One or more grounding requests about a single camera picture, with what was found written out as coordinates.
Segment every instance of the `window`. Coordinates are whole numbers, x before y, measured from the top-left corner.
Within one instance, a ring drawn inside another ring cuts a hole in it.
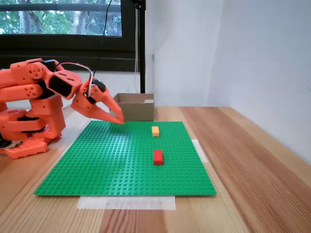
[[[1,0],[0,68],[42,57],[98,70],[132,71],[135,5],[131,0]],[[103,37],[106,11],[107,23]]]

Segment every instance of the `window frame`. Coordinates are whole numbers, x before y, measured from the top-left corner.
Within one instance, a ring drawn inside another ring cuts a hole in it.
[[[42,57],[59,62],[74,61],[97,70],[134,71],[135,5],[121,0],[122,36],[71,34],[1,34],[0,68]]]

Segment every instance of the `green lego baseplate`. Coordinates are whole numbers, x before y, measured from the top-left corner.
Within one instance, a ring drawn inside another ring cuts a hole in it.
[[[158,126],[160,137],[152,137]],[[164,165],[155,166],[154,150]],[[215,195],[182,122],[91,121],[35,191],[58,196]]]

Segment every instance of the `wooden table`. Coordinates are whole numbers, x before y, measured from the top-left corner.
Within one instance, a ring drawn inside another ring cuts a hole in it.
[[[198,139],[215,197],[176,197],[176,211],[77,210],[79,197],[37,197],[88,119],[64,111],[63,138],[40,155],[0,157],[0,232],[311,232],[311,168],[231,108],[157,107]]]

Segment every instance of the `tree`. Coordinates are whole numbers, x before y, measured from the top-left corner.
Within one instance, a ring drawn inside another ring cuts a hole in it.
[[[2,0],[2,4],[31,3],[100,3],[110,0]],[[111,4],[120,4],[112,0]],[[24,11],[0,12],[0,34],[44,33],[44,34],[89,34],[102,35],[105,12],[71,11]],[[121,14],[107,15],[105,35],[121,36]]]

